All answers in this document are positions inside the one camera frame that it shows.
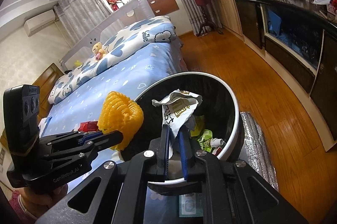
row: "drawer handle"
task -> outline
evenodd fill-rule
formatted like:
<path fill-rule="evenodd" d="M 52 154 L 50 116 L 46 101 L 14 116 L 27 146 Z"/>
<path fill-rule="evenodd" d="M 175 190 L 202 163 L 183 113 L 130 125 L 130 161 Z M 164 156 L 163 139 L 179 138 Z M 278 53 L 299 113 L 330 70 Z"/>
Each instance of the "drawer handle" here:
<path fill-rule="evenodd" d="M 324 64 L 320 64 L 320 68 L 318 69 L 318 73 L 322 74 L 324 69 Z"/>

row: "air conditioner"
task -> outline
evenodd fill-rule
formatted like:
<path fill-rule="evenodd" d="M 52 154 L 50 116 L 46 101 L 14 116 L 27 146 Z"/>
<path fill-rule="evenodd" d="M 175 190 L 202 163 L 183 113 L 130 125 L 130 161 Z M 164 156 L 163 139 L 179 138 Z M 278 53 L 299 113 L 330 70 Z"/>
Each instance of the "air conditioner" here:
<path fill-rule="evenodd" d="M 53 10 L 48 10 L 40 15 L 37 15 L 27 20 L 23 26 L 28 37 L 32 36 L 41 29 L 51 25 L 55 21 L 55 13 Z"/>

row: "coat rack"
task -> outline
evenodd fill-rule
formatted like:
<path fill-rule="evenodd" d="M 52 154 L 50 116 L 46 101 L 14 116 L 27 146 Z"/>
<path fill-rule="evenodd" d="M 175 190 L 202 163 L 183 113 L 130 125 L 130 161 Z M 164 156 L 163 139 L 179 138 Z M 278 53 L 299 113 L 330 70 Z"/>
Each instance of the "coat rack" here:
<path fill-rule="evenodd" d="M 197 34 L 197 37 L 199 37 L 201 35 L 201 32 L 203 31 L 204 27 L 205 27 L 205 30 L 206 30 L 206 27 L 210 27 L 212 30 L 217 31 L 220 35 L 222 35 L 223 32 L 218 29 L 216 24 L 208 19 L 208 16 L 206 14 L 206 11 L 205 11 L 204 7 L 203 6 L 199 6 L 199 7 L 201 9 L 201 13 L 203 15 L 204 22 L 200 24 L 200 28 L 199 28 L 199 32 Z"/>

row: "black countertop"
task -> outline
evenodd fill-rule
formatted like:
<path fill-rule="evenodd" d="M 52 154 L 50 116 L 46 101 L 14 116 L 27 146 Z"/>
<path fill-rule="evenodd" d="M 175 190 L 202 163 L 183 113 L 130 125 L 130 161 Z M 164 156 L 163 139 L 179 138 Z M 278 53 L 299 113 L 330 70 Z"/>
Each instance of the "black countertop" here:
<path fill-rule="evenodd" d="M 320 11 L 326 12 L 326 5 L 315 5 L 307 1 L 301 0 L 241 0 L 251 1 L 254 3 L 265 4 L 280 8 L 286 8 L 289 11 L 305 16 L 307 19 L 313 21 L 313 23 L 319 24 L 323 29 L 328 31 L 331 35 L 337 38 L 337 21 L 331 16 L 333 21 L 326 19 Z"/>

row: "bed rail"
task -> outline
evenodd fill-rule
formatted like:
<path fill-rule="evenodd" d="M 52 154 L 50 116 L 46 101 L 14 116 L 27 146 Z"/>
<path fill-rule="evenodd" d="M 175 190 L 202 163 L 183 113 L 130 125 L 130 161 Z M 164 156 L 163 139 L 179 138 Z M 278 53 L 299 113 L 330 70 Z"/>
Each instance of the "bed rail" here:
<path fill-rule="evenodd" d="M 137 21 L 153 18 L 155 15 L 147 0 L 131 0 L 117 11 L 113 12 L 98 26 L 85 35 L 68 53 L 59 61 L 64 70 L 68 70 L 66 62 L 82 47 L 90 49 L 95 43 L 104 44 L 107 40 L 101 40 L 101 33 L 108 27 L 110 37 L 119 30 Z"/>

